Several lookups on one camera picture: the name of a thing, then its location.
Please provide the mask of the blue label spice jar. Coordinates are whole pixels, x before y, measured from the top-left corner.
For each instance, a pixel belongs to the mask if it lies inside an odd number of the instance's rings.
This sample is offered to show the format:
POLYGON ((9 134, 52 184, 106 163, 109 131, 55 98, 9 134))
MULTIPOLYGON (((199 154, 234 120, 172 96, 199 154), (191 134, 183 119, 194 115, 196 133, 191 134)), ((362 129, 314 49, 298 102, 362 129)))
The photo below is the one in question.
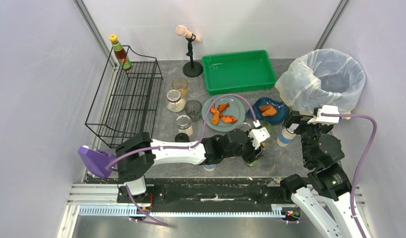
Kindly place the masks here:
POLYGON ((296 134, 293 130, 284 127, 277 137, 276 142, 280 147, 287 147, 295 137, 296 134))
POLYGON ((204 165, 203 168, 208 172, 212 172, 216 169, 216 165, 204 165))

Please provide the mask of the black lid spice jar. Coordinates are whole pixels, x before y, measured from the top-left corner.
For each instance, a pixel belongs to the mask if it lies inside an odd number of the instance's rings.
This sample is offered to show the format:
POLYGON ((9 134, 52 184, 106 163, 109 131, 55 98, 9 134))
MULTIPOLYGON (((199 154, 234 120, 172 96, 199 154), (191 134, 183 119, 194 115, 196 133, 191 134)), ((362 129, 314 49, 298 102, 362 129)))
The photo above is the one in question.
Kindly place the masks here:
POLYGON ((186 133, 180 132, 175 136, 174 141, 178 143, 190 142, 190 138, 186 133))

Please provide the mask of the sauce bottle yellow cap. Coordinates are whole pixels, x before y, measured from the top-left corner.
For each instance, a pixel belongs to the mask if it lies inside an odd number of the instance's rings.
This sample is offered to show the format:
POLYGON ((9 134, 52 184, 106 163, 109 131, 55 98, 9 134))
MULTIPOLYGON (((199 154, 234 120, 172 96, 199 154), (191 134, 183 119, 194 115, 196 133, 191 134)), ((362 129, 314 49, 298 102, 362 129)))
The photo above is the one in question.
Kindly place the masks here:
POLYGON ((253 160, 246 161, 245 164, 249 167, 254 167, 259 162, 259 158, 255 158, 253 160))

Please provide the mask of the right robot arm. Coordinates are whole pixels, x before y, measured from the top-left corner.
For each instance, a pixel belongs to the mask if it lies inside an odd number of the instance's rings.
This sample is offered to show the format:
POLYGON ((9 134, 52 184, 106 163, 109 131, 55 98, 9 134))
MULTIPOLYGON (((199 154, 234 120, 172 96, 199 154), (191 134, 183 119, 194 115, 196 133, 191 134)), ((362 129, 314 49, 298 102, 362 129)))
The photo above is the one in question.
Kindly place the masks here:
POLYGON ((301 136, 303 164, 309 170, 309 181, 328 210, 319 204, 307 183, 297 174, 280 182, 284 198, 297 205, 324 238, 369 238, 371 235, 355 201, 355 184, 377 131, 375 120, 366 115, 340 114, 335 106, 323 106, 315 108, 311 116, 291 111, 283 126, 286 129, 293 127, 294 132, 301 136), (339 165, 344 158, 341 141, 329 131, 340 118, 354 117, 370 120, 373 130, 353 180, 350 180, 339 165))

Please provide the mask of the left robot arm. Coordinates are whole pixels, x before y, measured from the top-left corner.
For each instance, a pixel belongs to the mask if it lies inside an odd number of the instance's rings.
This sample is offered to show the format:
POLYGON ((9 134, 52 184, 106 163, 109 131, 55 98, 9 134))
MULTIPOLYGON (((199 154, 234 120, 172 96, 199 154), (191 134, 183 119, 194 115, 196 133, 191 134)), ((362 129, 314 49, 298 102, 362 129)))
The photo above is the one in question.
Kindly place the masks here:
POLYGON ((116 148, 116 159, 108 167, 116 168, 119 182, 127 184, 131 195, 146 193, 145 173, 161 164, 186 163, 216 165, 226 158, 241 157, 246 163, 259 159, 270 138, 266 128, 248 132, 234 129, 194 142, 165 142, 149 133, 138 134, 116 148))

